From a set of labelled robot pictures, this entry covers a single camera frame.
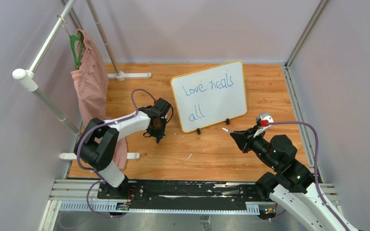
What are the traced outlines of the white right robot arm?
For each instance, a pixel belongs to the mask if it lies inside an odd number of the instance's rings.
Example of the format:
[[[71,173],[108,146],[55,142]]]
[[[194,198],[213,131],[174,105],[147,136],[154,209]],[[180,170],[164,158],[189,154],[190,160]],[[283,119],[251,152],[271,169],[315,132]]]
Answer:
[[[326,198],[315,174],[295,158],[297,148],[292,141],[286,135],[267,141],[257,130],[253,127],[229,133],[243,153],[254,152],[273,170],[257,180],[257,197],[281,205],[309,231],[357,230]]]

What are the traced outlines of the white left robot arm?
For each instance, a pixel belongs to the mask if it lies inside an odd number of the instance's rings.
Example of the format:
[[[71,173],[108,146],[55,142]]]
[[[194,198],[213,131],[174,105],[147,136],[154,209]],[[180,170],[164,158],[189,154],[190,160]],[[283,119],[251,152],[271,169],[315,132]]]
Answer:
[[[113,162],[118,141],[143,131],[146,138],[156,138],[159,143],[165,137],[165,129],[170,121],[168,114],[173,106],[165,99],[157,99],[153,105],[140,107],[134,113],[111,120],[93,118],[75,145],[77,163],[88,164],[102,182],[110,186],[110,193],[117,199],[128,194],[128,177]]]

